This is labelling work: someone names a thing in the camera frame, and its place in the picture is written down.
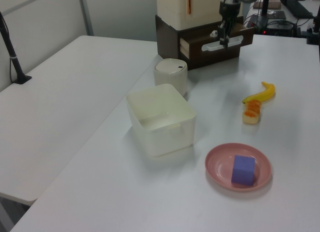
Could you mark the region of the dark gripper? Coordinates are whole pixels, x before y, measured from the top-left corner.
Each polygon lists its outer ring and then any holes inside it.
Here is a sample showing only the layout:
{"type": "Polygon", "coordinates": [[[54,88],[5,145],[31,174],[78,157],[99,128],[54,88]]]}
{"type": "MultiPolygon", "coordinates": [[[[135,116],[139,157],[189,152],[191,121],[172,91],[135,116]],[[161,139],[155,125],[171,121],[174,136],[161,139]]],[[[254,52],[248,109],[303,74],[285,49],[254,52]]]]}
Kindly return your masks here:
{"type": "Polygon", "coordinates": [[[229,36],[233,30],[237,16],[240,12],[241,3],[226,3],[221,1],[219,5],[219,13],[222,16],[222,22],[218,27],[218,36],[220,45],[228,48],[229,36]]]}

